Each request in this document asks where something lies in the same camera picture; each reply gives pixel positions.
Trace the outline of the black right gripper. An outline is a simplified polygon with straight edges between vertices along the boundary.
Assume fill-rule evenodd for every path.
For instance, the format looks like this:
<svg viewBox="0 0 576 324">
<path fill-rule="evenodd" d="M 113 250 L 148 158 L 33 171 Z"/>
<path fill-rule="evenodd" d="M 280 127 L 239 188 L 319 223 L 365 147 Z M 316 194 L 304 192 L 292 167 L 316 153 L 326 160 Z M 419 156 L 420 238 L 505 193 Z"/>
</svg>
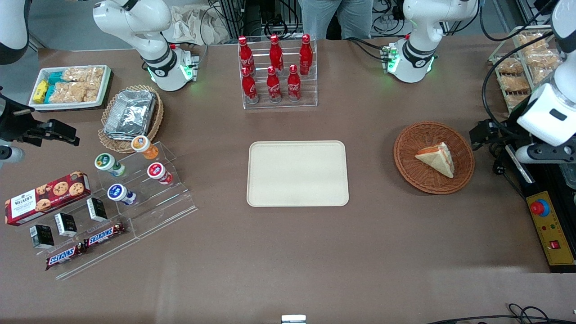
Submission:
<svg viewBox="0 0 576 324">
<path fill-rule="evenodd" d="M 80 145 L 80 138 L 76 136 L 76 128 L 56 119 L 49 119 L 43 123 L 32 116 L 32 109 L 28 106 L 11 100 L 3 94 L 0 98 L 0 138 L 3 141 L 25 142 L 41 146 L 43 134 L 46 133 L 47 140 L 66 142 L 72 146 Z"/>
</svg>

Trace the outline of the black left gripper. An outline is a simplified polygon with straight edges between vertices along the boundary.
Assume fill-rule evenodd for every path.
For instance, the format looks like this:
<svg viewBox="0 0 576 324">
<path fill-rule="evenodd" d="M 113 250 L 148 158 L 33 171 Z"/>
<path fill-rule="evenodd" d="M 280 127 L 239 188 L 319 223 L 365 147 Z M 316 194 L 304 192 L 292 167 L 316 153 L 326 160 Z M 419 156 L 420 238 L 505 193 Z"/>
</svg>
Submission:
<svg viewBox="0 0 576 324">
<path fill-rule="evenodd" d="M 469 131 L 469 138 L 472 150 L 479 150 L 494 139 L 494 153 L 502 153 L 506 145 L 514 148 L 516 142 L 521 140 L 521 130 L 500 129 L 492 119 L 485 119 L 478 122 L 478 127 L 473 127 Z"/>
</svg>

